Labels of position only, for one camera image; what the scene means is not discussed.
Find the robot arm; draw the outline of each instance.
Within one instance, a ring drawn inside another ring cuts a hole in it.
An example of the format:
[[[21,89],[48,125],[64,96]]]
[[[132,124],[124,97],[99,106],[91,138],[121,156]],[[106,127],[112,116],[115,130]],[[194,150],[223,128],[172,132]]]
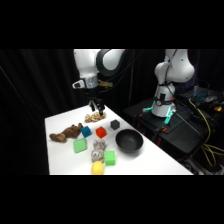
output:
[[[187,49],[167,49],[164,63],[157,65],[155,74],[158,87],[152,113],[158,117],[171,117],[176,111],[172,98],[175,87],[172,82],[186,83],[194,75],[194,67],[188,59]]]
[[[93,111],[98,109],[101,115],[105,107],[103,101],[99,99],[97,74],[100,72],[107,77],[116,75],[125,52],[127,52],[126,49],[74,50],[81,80],[74,83],[73,88],[85,88],[88,93],[89,105]],[[158,87],[155,94],[156,100],[150,110],[158,117],[171,117],[172,111],[175,111],[175,105],[172,102],[175,87],[172,82],[185,83],[194,75],[194,67],[188,60],[187,49],[167,49],[165,62],[157,65],[155,74],[158,79]]]
[[[98,77],[110,77],[120,69],[126,49],[75,49],[74,57],[80,73],[80,81],[73,84],[74,89],[85,88],[92,111],[99,110],[103,115],[103,100],[99,99]]]

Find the plush toy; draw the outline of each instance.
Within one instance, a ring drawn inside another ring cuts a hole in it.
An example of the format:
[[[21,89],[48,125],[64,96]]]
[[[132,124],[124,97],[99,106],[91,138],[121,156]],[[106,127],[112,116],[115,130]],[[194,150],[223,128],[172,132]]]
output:
[[[95,140],[93,143],[94,150],[92,151],[92,162],[100,161],[104,163],[104,151],[106,148],[106,144],[104,139],[100,139],[99,141]]]
[[[67,142],[67,138],[77,138],[81,133],[83,128],[82,124],[79,124],[78,127],[72,125],[72,127],[66,128],[61,134],[51,134],[51,140],[55,142]]]
[[[87,114],[85,117],[85,122],[97,122],[99,120],[102,120],[106,117],[106,113],[103,113],[103,116],[100,116],[99,112],[94,113],[93,115]]]

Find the brown stuffed toy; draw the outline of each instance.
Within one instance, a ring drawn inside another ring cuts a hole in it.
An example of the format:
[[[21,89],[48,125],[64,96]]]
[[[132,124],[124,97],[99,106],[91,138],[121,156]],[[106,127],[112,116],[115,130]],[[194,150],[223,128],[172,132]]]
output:
[[[79,124],[78,127],[72,125],[72,127],[66,128],[61,134],[51,134],[50,138],[52,141],[65,143],[67,138],[77,138],[82,128],[82,124]]]

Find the red cube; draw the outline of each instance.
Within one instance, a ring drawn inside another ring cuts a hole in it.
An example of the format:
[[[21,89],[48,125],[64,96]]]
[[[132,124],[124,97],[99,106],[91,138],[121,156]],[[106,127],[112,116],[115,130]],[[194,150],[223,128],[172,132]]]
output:
[[[99,138],[104,138],[107,135],[107,132],[106,132],[106,130],[103,127],[100,127],[98,129],[96,129],[96,135]]]

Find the toy block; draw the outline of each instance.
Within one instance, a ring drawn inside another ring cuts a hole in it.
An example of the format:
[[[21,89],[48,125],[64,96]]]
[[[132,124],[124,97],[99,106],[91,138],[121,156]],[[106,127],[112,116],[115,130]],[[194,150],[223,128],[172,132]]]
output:
[[[118,128],[120,128],[120,122],[117,120],[114,120],[111,122],[111,128],[114,130],[117,130]]]
[[[106,132],[106,130],[103,127],[100,127],[98,129],[96,129],[96,135],[99,138],[104,138],[107,135],[107,132]]]
[[[83,138],[83,139],[74,141],[73,147],[74,147],[75,153],[85,151],[88,148],[86,139]]]
[[[115,161],[115,151],[106,151],[105,152],[105,164],[106,166],[114,166]]]
[[[84,138],[87,138],[87,137],[89,137],[90,135],[92,135],[91,130],[89,129],[88,126],[82,128],[82,129],[81,129],[81,132],[82,132]]]

